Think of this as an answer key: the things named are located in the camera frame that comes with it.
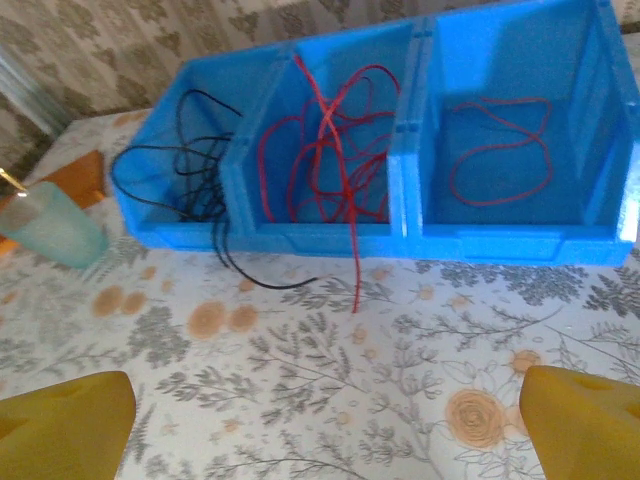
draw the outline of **black wire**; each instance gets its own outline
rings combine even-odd
[[[213,101],[214,103],[224,107],[225,109],[235,113],[239,117],[242,117],[242,114],[231,107],[230,105],[221,102],[217,98],[208,94],[203,90],[199,90],[196,88],[189,89],[185,91],[180,99],[178,100],[178,106],[176,109],[176,131],[178,135],[178,139],[180,145],[131,145],[125,148],[122,152],[120,152],[113,159],[110,169],[110,177],[113,185],[120,190],[124,195],[135,200],[140,203],[144,203],[147,205],[151,205],[158,208],[163,208],[165,210],[176,213],[180,216],[181,221],[191,221],[191,222],[206,222],[211,221],[211,243],[213,245],[213,250],[220,260],[220,263],[224,265],[225,268],[233,267],[240,275],[244,278],[250,280],[256,285],[267,288],[270,290],[289,290],[294,288],[299,288],[304,285],[308,285],[309,283],[315,282],[319,279],[319,277],[312,277],[303,282],[295,283],[292,285],[271,285],[268,283],[261,282],[260,280],[255,279],[247,272],[245,272],[238,264],[235,262],[231,253],[229,252],[229,233],[231,230],[231,222],[229,221],[229,216],[227,214],[227,205],[224,200],[224,191],[222,188],[222,183],[220,180],[220,171],[219,164],[222,161],[222,158],[226,154],[227,146],[233,137],[233,132],[226,132],[221,135],[215,136],[202,136],[196,137],[190,141],[187,141],[184,135],[183,123],[182,123],[182,114],[185,105],[185,101],[189,95],[197,93],[199,95],[203,95]],[[190,148],[194,144],[198,144],[201,142],[210,141],[212,142],[211,146],[207,150],[206,153],[203,153],[194,148]],[[214,155],[214,151],[218,148],[219,145],[222,145],[221,151],[218,155]],[[122,158],[128,153],[135,150],[156,150],[156,151],[170,151],[175,152],[175,156],[173,158],[173,171],[178,176],[178,178],[183,178],[185,181],[185,193],[179,195],[176,198],[176,204],[181,205],[184,204],[184,208],[177,208],[173,205],[169,205],[166,203],[156,202],[153,200],[148,200],[146,198],[139,197],[134,195],[133,193],[127,191],[119,180],[116,177],[116,166],[120,163]],[[196,155],[201,158],[203,164],[196,170],[191,168],[191,155]],[[181,161],[184,160],[184,165],[182,169],[180,168]],[[200,176],[200,183],[197,187],[192,188],[192,177],[197,178]],[[198,204],[202,203],[201,212],[198,213],[196,210],[198,208]],[[219,232],[220,223],[224,223],[224,227],[222,232]],[[220,248],[220,235],[222,240],[222,248]]]

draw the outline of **floral tablecloth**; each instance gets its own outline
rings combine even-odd
[[[626,39],[640,67],[640,37]],[[33,178],[122,149],[145,112],[75,122]],[[640,384],[640,251],[622,268],[367,259],[350,313],[348,259],[148,250],[113,198],[85,271],[0,258],[0,398],[122,369],[138,400],[122,480],[542,480],[518,410],[531,365]]]

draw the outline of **light blue cup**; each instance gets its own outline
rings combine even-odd
[[[108,245],[100,228],[50,182],[14,195],[0,211],[0,233],[70,267],[84,268]]]

